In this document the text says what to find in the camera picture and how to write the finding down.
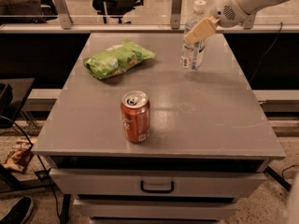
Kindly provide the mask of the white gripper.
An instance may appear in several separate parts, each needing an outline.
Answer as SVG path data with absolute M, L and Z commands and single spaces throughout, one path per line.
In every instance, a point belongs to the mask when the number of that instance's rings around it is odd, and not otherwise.
M 205 17 L 199 21 L 184 36 L 188 43 L 194 44 L 214 35 L 218 25 L 224 28 L 234 27 L 249 18 L 249 15 L 242 11 L 236 0 L 216 0 L 211 9 L 211 15 L 211 17 Z

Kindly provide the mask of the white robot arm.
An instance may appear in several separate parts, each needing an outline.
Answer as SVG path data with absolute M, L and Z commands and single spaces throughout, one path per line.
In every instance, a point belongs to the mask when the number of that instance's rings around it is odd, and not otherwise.
M 287 1 L 290 0 L 216 0 L 209 16 L 195 24 L 184 38 L 194 44 L 214 35 L 218 26 L 231 28 L 240 24 L 244 29 L 251 29 L 260 10 Z

